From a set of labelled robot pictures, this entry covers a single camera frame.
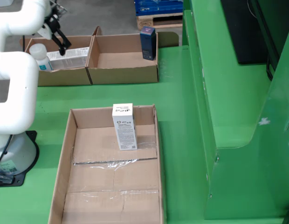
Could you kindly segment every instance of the white product box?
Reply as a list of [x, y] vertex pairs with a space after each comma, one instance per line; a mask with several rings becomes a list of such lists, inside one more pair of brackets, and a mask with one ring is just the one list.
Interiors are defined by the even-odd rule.
[[114, 104], [112, 118], [120, 150], [137, 149], [133, 104]]
[[47, 52], [47, 57], [53, 70], [71, 69], [85, 67], [89, 47], [66, 50], [65, 55], [61, 56], [59, 51]]

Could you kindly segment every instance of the blue product box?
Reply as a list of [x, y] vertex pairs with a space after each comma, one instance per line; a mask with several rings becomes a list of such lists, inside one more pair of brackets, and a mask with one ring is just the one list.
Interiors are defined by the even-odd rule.
[[140, 31], [143, 58], [153, 61], [156, 56], [156, 31], [153, 27], [143, 27]]

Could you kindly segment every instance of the concrete floor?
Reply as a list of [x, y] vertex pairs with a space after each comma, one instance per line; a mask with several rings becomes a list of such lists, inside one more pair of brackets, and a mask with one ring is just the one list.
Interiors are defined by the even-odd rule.
[[[58, 3], [68, 10], [60, 20], [61, 30], [65, 35], [90, 35], [97, 26], [102, 28], [104, 35], [139, 32], [134, 0], [58, 0]], [[14, 0], [11, 6], [0, 7], [0, 12], [19, 11], [21, 5], [22, 0]], [[181, 40], [182, 28], [166, 30], [178, 33]], [[22, 51], [20, 38], [8, 37], [5, 51]], [[0, 81], [0, 102], [7, 100], [8, 88], [9, 81]]]

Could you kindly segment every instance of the black panel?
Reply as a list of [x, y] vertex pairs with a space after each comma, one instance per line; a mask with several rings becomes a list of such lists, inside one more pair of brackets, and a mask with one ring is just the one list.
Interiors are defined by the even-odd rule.
[[268, 51], [258, 20], [247, 0], [221, 0], [234, 50], [240, 64], [266, 63]]

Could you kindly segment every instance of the cardboard box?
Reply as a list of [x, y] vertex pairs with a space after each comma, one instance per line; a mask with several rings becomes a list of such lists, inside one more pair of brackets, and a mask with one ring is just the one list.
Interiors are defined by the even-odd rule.
[[[97, 27], [93, 35], [69, 36], [68, 39], [72, 43], [70, 49], [90, 47], [86, 67], [41, 71], [39, 86], [158, 82], [158, 48], [179, 45], [176, 33], [157, 33], [156, 58], [149, 61], [143, 59], [140, 34], [102, 36]], [[43, 43], [48, 51], [58, 51], [56, 43], [44, 38], [26, 39], [25, 43], [26, 52], [35, 43]]]
[[112, 107], [70, 111], [49, 224], [164, 224], [155, 106], [135, 106], [138, 150], [120, 151]]
[[143, 27], [140, 31], [143, 58], [154, 60], [156, 56], [156, 31], [153, 27]]
[[[92, 35], [89, 36], [67, 36], [72, 43], [69, 49], [86, 48], [92, 44], [92, 39], [95, 34], [101, 34], [101, 29], [97, 27]], [[29, 48], [36, 44], [42, 43], [45, 45], [47, 52], [58, 51], [59, 48], [53, 40], [47, 40], [45, 38], [27, 38], [25, 39], [26, 50], [29, 53]], [[61, 86], [61, 85], [91, 85], [91, 79], [86, 70], [86, 64], [80, 68], [72, 68], [67, 70], [54, 70], [52, 72], [39, 72], [38, 86]]]
[[133, 104], [114, 104], [112, 119], [120, 150], [137, 149]]
[[140, 34], [94, 36], [87, 65], [93, 84], [156, 83], [157, 66], [158, 52], [143, 59]]

